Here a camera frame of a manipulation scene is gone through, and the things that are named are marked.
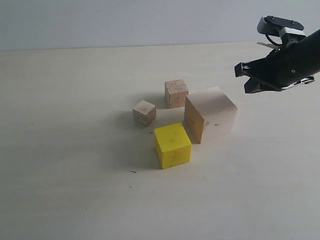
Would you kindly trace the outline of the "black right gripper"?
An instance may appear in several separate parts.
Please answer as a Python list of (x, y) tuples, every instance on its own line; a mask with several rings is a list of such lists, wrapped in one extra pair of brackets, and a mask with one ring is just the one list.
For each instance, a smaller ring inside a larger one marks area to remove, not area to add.
[(320, 31), (306, 36), (292, 27), (260, 28), (270, 36), (280, 37), (281, 44), (265, 58), (240, 62), (234, 66), (235, 77), (250, 77), (244, 84), (246, 94), (267, 91), (281, 92), (300, 84), (315, 81), (313, 75), (320, 71)]

